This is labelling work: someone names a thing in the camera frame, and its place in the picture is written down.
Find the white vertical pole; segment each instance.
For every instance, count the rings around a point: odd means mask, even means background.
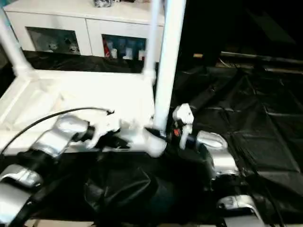
[[[151,76],[155,80],[155,49],[157,41],[157,31],[158,31],[158,16],[160,13],[160,6],[162,5],[162,0],[152,0],[151,1],[151,23],[150,32],[147,40],[146,48],[146,58],[144,61],[143,74],[145,76]]]
[[[160,130],[166,129],[185,6],[186,0],[167,0],[153,122],[154,127]]]
[[[4,11],[0,8],[0,42],[13,65],[16,76],[23,70],[32,69],[25,59],[12,30],[5,24]]]

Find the white shelf unit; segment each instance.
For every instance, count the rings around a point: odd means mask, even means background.
[[[150,3],[120,2],[95,8],[93,0],[18,0],[4,8],[23,50],[36,51],[28,27],[73,31],[81,55],[104,56],[102,35],[148,38]],[[164,8],[158,17],[159,62]]]

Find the cabinet door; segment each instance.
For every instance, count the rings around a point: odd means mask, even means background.
[[[139,51],[145,50],[150,28],[149,25],[94,19],[87,19],[87,26],[93,55],[105,57],[108,56],[108,49],[111,53],[114,48],[118,58],[122,58],[123,55],[128,55],[126,49],[132,49],[133,59],[140,58]],[[160,59],[162,36],[163,27],[158,26],[155,53],[157,62]]]
[[[7,15],[23,50],[92,55],[84,18],[20,12]]]

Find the black cable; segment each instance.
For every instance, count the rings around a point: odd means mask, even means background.
[[[64,111],[60,111],[51,115],[48,115],[44,118],[41,118],[37,121],[35,121],[34,123],[30,124],[29,126],[27,126],[26,128],[24,128],[23,130],[21,130],[20,132],[18,132],[8,143],[7,145],[5,145],[5,147],[2,149],[2,151],[0,152],[0,157],[2,157],[4,155],[5,150],[10,146],[10,144],[12,144],[12,142],[15,141],[15,139],[17,139],[20,135],[22,135],[24,132],[26,132],[27,130],[29,130],[30,128],[34,127],[35,125],[50,119],[52,117],[56,117],[65,113],[70,113],[70,112],[74,112],[74,111],[78,111],[78,110],[100,110],[100,111],[105,111],[107,112],[107,114],[113,114],[114,112],[108,110],[108,109],[104,109],[104,108],[97,108],[97,107],[80,107],[80,108],[75,108],[75,109],[70,109],[70,110],[64,110]]]

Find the black fabric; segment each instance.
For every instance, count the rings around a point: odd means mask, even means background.
[[[98,57],[38,52],[27,52],[26,57],[36,69],[114,72],[140,72],[142,69],[141,62]],[[181,103],[190,103],[196,130],[216,132],[227,139],[231,153],[245,171],[262,216],[271,223],[277,222],[277,215],[268,193],[241,153],[255,165],[285,222],[302,223],[302,85],[301,75],[261,70],[195,68],[178,71],[175,79],[171,109]],[[200,180],[203,175],[193,163],[169,153],[157,159],[143,153],[107,154],[99,161],[96,161],[96,155],[90,152],[63,155],[59,166],[61,172],[58,172],[61,174],[56,179],[64,180],[45,202],[38,217],[100,218],[93,208],[104,210],[109,207],[113,211],[112,203],[105,206],[103,202],[110,201],[119,186],[130,185],[130,188],[144,188],[145,191],[137,190],[139,193],[134,200],[123,196],[114,198],[122,208],[111,214],[116,216],[116,221],[145,222],[148,218],[156,222],[218,221],[213,198],[204,191]],[[4,163],[8,165],[13,160],[14,157],[7,157]],[[102,198],[102,203],[95,203],[93,208],[84,197],[89,173],[109,193],[109,197]]]
[[[5,65],[2,69],[0,69],[0,97],[9,87],[9,85],[15,79],[15,75],[12,72],[11,64]]]

